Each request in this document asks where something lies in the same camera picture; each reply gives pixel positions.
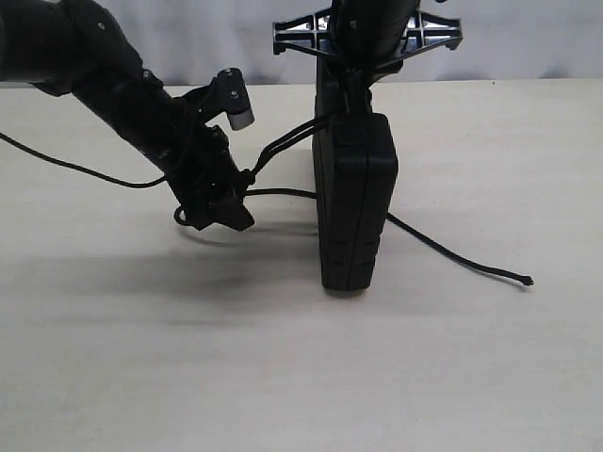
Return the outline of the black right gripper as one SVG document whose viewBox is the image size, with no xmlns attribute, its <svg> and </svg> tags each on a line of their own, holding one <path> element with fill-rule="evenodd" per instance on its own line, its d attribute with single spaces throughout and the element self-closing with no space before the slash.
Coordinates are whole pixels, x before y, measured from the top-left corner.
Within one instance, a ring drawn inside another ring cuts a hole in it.
<svg viewBox="0 0 603 452">
<path fill-rule="evenodd" d="M 454 51 L 462 40 L 459 19 L 425 12 L 419 1 L 333 1 L 272 25 L 274 55 L 300 52 L 370 83 L 399 73 L 408 58 L 439 47 Z"/>
</svg>

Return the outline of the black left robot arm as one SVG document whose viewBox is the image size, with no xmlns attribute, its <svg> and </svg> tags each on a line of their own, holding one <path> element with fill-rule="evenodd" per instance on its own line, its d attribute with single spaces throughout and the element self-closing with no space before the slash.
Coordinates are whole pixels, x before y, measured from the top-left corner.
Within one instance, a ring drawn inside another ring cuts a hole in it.
<svg viewBox="0 0 603 452">
<path fill-rule="evenodd" d="M 173 97 L 97 2 L 4 1 L 1 79 L 72 95 L 162 172 L 188 227 L 253 226 L 244 204 L 253 176 L 236 165 L 224 131 L 210 125 L 220 114 L 234 131 L 253 123 L 240 69 Z"/>
</svg>

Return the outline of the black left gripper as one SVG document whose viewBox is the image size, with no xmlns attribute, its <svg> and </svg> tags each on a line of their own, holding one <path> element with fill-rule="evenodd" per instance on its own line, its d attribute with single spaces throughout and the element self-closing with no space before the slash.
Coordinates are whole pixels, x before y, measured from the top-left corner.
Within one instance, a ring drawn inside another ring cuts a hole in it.
<svg viewBox="0 0 603 452">
<path fill-rule="evenodd" d="M 242 232 L 254 218 L 244 205 L 245 172 L 238 168 L 229 139 L 207 123 L 220 114 L 217 84 L 172 96 L 163 88 L 146 88 L 145 124 L 162 149 L 153 162 L 164 172 L 176 200 L 177 223 L 198 231 L 219 224 Z"/>
</svg>

